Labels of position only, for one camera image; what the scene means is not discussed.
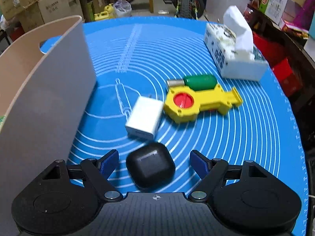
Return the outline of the black earbuds case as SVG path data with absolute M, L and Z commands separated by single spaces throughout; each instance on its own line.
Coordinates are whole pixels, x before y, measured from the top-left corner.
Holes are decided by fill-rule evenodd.
M 151 142 L 129 153 L 126 167 L 137 188 L 156 190 L 172 181 L 176 166 L 167 147 Z

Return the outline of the yellow toy with red dial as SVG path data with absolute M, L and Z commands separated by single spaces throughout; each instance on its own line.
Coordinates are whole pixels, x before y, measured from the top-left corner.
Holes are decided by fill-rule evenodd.
M 164 112 L 177 124 L 193 122 L 199 113 L 216 110 L 226 115 L 232 107 L 239 107 L 243 99 L 238 90 L 224 91 L 220 84 L 214 89 L 194 91 L 188 86 L 172 87 L 164 102 Z

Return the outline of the beige plastic storage basket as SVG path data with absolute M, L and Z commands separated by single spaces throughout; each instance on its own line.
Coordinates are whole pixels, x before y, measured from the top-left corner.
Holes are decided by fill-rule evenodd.
M 96 75 L 81 16 L 39 26 L 1 54 L 1 235 L 16 235 L 14 198 L 68 158 Z

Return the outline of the white charger adapter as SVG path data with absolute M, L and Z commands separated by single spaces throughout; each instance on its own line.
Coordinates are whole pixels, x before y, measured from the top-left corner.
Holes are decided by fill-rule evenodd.
M 160 100 L 139 96 L 125 124 L 127 133 L 146 140 L 154 140 L 163 105 Z

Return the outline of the green bottle silver cap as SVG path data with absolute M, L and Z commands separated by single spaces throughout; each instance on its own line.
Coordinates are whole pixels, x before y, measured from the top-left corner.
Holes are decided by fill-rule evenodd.
M 166 80 L 167 89 L 172 87 L 187 86 L 194 91 L 214 89 L 217 79 L 212 74 L 185 76 L 182 79 Z

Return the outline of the red gift box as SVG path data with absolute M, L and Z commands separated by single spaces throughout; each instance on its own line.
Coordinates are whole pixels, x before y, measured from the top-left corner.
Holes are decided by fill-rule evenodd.
M 284 46 L 255 32 L 253 32 L 253 38 L 254 44 L 268 61 L 284 94 L 290 97 L 299 91 L 302 84 L 290 66 Z

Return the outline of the white printed tissue box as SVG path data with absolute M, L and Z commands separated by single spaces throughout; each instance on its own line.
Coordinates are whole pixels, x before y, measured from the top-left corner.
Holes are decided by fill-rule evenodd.
M 235 5 L 225 11 L 223 24 L 206 24 L 204 42 L 223 78 L 258 82 L 269 68 L 254 45 L 248 22 Z

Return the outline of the blue silicone baking mat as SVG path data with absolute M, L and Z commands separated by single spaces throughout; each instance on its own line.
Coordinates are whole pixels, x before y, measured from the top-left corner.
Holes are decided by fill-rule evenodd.
M 206 23 L 170 17 L 130 17 L 85 23 L 84 34 L 97 84 L 68 157 L 78 164 L 112 149 L 120 155 L 111 183 L 122 193 L 136 191 L 125 165 L 127 155 L 146 144 L 131 137 L 125 123 L 138 97 L 164 100 L 166 80 L 212 74 L 225 91 L 235 87 L 243 104 L 225 116 L 216 111 L 176 124 L 162 116 L 155 136 L 169 150 L 176 172 L 161 192 L 189 193 L 199 181 L 190 151 L 230 164 L 253 160 L 292 188 L 302 201 L 294 235 L 305 235 L 308 174 L 289 100 L 271 70 L 259 82 L 222 79 L 204 44 Z

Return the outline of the yellow detergent jug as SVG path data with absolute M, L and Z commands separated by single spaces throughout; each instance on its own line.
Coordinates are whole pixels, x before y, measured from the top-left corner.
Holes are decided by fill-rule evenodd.
M 106 5 L 104 7 L 104 10 L 101 11 L 100 13 L 94 14 L 95 21 L 108 20 L 113 18 L 115 18 L 113 3 Z

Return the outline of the large cardboard box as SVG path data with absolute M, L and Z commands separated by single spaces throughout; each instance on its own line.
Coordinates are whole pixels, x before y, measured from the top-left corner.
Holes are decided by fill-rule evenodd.
M 45 23 L 69 16 L 83 16 L 80 0 L 39 0 L 17 15 L 28 32 Z

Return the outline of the green white carton box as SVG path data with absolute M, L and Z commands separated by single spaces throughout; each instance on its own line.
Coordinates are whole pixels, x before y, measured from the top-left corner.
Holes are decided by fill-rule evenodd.
M 279 25 L 288 0 L 261 0 L 259 10 L 275 24 Z

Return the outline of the white plastic bag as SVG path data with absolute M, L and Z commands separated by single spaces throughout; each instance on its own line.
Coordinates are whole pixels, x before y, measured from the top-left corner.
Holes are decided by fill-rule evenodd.
M 113 4 L 116 18 L 130 17 L 132 12 L 131 4 L 126 0 L 117 0 Z

